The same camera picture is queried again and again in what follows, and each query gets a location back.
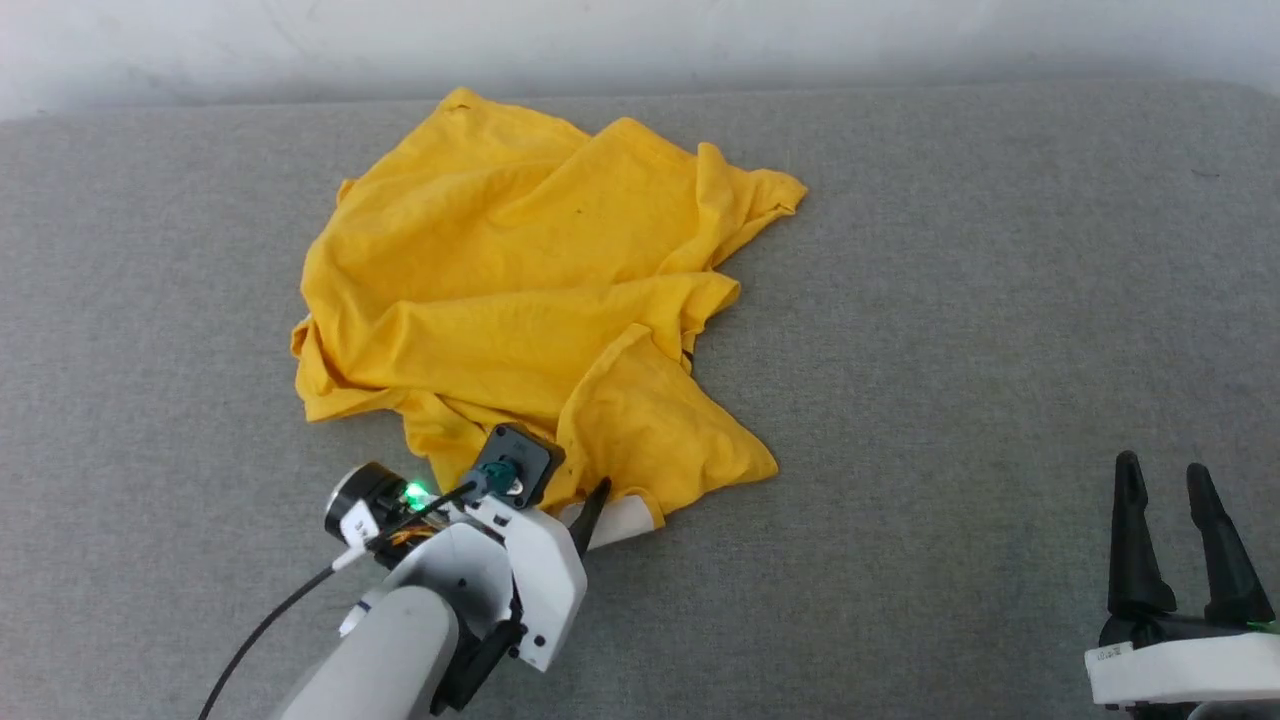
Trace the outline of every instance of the black cable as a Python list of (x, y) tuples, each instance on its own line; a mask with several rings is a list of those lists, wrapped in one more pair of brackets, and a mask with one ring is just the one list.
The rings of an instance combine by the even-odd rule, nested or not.
[[(431, 512), (435, 512), (442, 506), (444, 506), (445, 502), (452, 502), (457, 500), (458, 497), (470, 492), (475, 487), (476, 487), (475, 483), (467, 482), (442, 495), (440, 497), (433, 500), (426, 507), (410, 515), (408, 518), (396, 524), (394, 527), (387, 528), (385, 530), (374, 536), (369, 542), (365, 543), (365, 550), (369, 552), (378, 552), (378, 550), (388, 539), (390, 539), (393, 534), (403, 530), (404, 528), (407, 528), (413, 523), (421, 521), (424, 518), (426, 518)], [(320, 570), (301, 588), (293, 591), (293, 594), (287, 597), (284, 602), (275, 606), (275, 610), (266, 614), (266, 618), (264, 618), (262, 621), (259, 623), (256, 628), (253, 628), (253, 632), (248, 634), (248, 638), (243, 643), (241, 643), (239, 650), (237, 650), (236, 655), (232, 656), (232, 661), (227, 664), (227, 667), (223, 670), (223, 674), (218, 676), (218, 682), (214, 683), (214, 689), (209, 692), (209, 698), (205, 700), (205, 707), (201, 708), (200, 711), (200, 720), (209, 720), (209, 714), (212, 712), (214, 703), (218, 702), (218, 696), (221, 694), (223, 687), (227, 684), (227, 680), (232, 676), (232, 673), (236, 671), (236, 666), (239, 665), (239, 661), (244, 660), (244, 653), (248, 652), (248, 648), (253, 647), (253, 643), (257, 642), (257, 638), (262, 637), (262, 633), (265, 633), (266, 629), (271, 626), (271, 623), (275, 623), (275, 620), (279, 619), (280, 615), (284, 615), (284, 612), (288, 609), (293, 607), (293, 603), (302, 600), (302, 597), (306, 596), (308, 592), (316, 589), (316, 585), (328, 580), (329, 577), (333, 575), (335, 571), (337, 570), (333, 569), (333, 565), (329, 565), (324, 570)]]

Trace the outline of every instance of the white cable label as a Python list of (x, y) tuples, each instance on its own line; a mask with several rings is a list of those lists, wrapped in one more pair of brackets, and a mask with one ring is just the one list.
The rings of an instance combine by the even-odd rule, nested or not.
[(1102, 662), (1103, 660), (1111, 660), (1117, 655), (1124, 655), (1126, 652), (1133, 652), (1132, 642), (1123, 642), (1116, 644), (1107, 644), (1097, 647), (1084, 653), (1084, 670), (1092, 670), (1094, 665)]
[(342, 539), (347, 541), (348, 546), (365, 547), (365, 543), (378, 534), (378, 520), (374, 520), (369, 505), (361, 500), (342, 516), (338, 528), (342, 530)]

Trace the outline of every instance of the green led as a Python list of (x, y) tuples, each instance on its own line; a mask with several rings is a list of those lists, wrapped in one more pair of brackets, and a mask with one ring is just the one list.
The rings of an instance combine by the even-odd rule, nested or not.
[(408, 506), (413, 512), (421, 511), (429, 502), (431, 502), (431, 493), (428, 492), (426, 486), (412, 480), (404, 486), (404, 505)]

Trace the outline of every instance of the crumpled yellow fabric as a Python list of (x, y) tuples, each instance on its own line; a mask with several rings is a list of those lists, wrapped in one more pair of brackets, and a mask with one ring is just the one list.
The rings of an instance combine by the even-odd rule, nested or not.
[(804, 193), (628, 118), (591, 136), (460, 88), (343, 183), (307, 252), (292, 343), (306, 418), (399, 413), (445, 489), (494, 424), (518, 421), (566, 450), (544, 509), (611, 477), (662, 527), (777, 473), (686, 354), (739, 295), (713, 268)]

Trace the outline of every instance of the white wall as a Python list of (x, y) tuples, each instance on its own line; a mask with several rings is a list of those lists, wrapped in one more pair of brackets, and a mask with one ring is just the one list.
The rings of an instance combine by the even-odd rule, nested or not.
[(0, 0), (0, 117), (1100, 74), (1280, 91), (1280, 0)]

